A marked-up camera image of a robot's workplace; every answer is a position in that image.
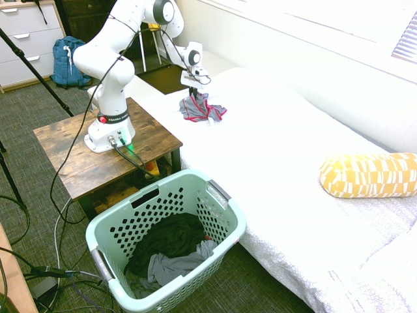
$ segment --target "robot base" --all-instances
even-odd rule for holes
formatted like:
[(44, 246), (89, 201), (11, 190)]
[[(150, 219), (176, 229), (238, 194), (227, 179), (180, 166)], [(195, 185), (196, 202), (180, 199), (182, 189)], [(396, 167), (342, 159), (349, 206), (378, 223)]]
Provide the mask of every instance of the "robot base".
[(130, 121), (130, 117), (115, 124), (103, 124), (96, 119), (90, 125), (89, 133), (85, 135), (84, 142), (92, 152), (101, 153), (113, 149), (108, 140), (109, 136), (115, 138), (117, 147), (123, 145), (119, 137), (122, 137), (126, 145), (130, 145), (132, 138), (135, 136), (135, 129)]

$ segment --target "yellow patterned pillow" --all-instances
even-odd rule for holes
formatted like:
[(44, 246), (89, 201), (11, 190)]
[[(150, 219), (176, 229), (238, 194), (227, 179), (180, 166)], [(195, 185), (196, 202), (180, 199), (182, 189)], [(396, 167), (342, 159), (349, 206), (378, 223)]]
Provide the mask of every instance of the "yellow patterned pillow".
[(336, 155), (320, 167), (320, 183), (338, 198), (406, 197), (417, 194), (417, 155)]

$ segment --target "mint green laundry basket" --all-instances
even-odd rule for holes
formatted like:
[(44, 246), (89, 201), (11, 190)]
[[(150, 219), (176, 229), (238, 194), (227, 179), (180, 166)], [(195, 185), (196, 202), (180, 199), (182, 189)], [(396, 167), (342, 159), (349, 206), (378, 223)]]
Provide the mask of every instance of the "mint green laundry basket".
[[(136, 299), (123, 274), (136, 243), (152, 225), (179, 213), (197, 215), (218, 246), (186, 276), (179, 276), (144, 299)], [(127, 312), (168, 312), (217, 271), (225, 253), (243, 236), (246, 220), (236, 202), (213, 180), (183, 170), (149, 185), (94, 218), (86, 240), (96, 265)]]

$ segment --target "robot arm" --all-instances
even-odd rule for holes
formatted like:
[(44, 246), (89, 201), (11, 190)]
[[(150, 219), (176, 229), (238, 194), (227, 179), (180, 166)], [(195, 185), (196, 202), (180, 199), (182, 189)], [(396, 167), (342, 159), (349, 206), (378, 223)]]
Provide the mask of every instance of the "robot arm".
[(182, 72), (182, 84), (195, 92), (210, 81), (201, 67), (202, 45), (191, 42), (183, 48), (175, 46), (169, 39), (179, 36), (184, 28), (184, 20), (174, 1), (117, 0), (102, 30), (79, 47), (73, 56), (79, 70), (102, 80), (96, 90), (100, 113), (85, 137), (87, 146), (96, 153), (113, 148), (109, 138), (116, 138), (117, 145), (121, 146), (123, 142), (129, 145), (135, 135), (124, 96), (124, 86), (134, 77), (134, 66), (119, 52), (131, 44), (142, 22), (166, 25), (162, 40), (171, 62), (182, 67), (185, 63), (192, 73)]

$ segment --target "drawer handle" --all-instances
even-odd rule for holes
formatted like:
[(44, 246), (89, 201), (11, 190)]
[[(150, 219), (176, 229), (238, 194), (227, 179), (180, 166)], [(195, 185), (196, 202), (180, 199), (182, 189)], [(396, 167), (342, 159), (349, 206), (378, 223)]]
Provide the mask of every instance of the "drawer handle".
[(16, 39), (22, 39), (22, 38), (27, 38), (27, 37), (29, 37), (29, 33), (27, 33), (27, 34), (20, 34), (20, 35), (14, 35), (13, 37), (14, 38), (16, 38)]
[(39, 60), (39, 55), (37, 55), (36, 57), (27, 57), (26, 60), (28, 60), (29, 62)]
[(4, 10), (2, 10), (4, 13), (11, 13), (11, 12), (16, 12), (18, 10), (18, 8), (5, 8)]

